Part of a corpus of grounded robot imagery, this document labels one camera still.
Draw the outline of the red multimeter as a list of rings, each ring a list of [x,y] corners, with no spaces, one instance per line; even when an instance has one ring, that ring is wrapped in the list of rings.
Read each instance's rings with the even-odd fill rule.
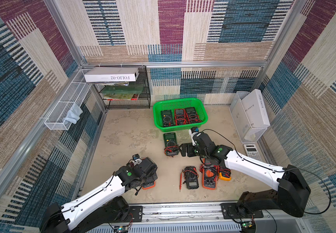
[[[188,124],[200,123],[202,120],[200,119],[197,111],[194,107],[185,108],[186,118]]]
[[[186,125],[188,122],[186,110],[185,109],[175,109],[174,121],[177,126]]]

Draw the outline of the green plastic basket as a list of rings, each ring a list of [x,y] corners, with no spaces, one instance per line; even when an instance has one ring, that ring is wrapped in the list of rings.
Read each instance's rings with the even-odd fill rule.
[[[163,111],[171,111],[172,112],[172,120],[174,120],[174,110],[175,109],[185,109],[188,107],[194,107],[199,119],[201,122],[193,123],[193,124],[185,124],[185,125],[171,125],[164,127],[163,126]],[[153,106],[153,116],[155,126],[164,133],[179,131],[179,130],[188,130],[192,127],[201,127],[206,124],[208,121],[208,114],[204,108],[203,103],[197,98],[184,98],[184,99],[175,99],[175,100],[166,100],[157,102]]]

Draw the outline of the dark green multimeter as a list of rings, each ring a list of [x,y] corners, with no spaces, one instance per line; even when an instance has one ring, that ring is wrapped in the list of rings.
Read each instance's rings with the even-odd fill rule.
[[[162,117],[163,127],[174,126],[173,114],[171,110],[161,111],[161,117]]]

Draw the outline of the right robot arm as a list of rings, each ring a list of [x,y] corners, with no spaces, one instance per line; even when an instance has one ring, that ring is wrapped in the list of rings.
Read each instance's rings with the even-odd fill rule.
[[[282,210],[290,216],[302,217],[311,189],[300,170],[267,164],[237,152],[235,147],[216,145],[204,131],[189,129],[192,152],[205,165],[220,166],[248,175],[270,187],[260,192],[243,192],[235,212],[246,217],[261,210]]]

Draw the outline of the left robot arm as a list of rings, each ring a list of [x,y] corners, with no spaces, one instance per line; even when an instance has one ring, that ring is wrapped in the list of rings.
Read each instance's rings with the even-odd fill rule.
[[[97,188],[63,205],[50,205],[40,232],[85,233],[104,223],[133,221],[131,208],[122,196],[131,189],[139,192],[143,186],[154,185],[157,169],[150,158],[135,154]]]

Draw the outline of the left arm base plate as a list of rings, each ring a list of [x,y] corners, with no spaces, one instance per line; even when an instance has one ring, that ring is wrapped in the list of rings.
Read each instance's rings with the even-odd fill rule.
[[[135,223],[141,222],[143,217],[143,206],[142,205],[131,205],[127,213],[122,213],[117,216],[115,220],[110,221],[110,223]]]

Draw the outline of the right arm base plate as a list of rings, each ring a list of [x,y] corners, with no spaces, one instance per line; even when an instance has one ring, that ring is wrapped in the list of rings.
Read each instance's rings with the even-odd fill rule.
[[[221,211],[224,219],[246,219],[246,218],[263,218],[261,210],[251,211],[245,207],[239,207],[236,203],[221,203]]]

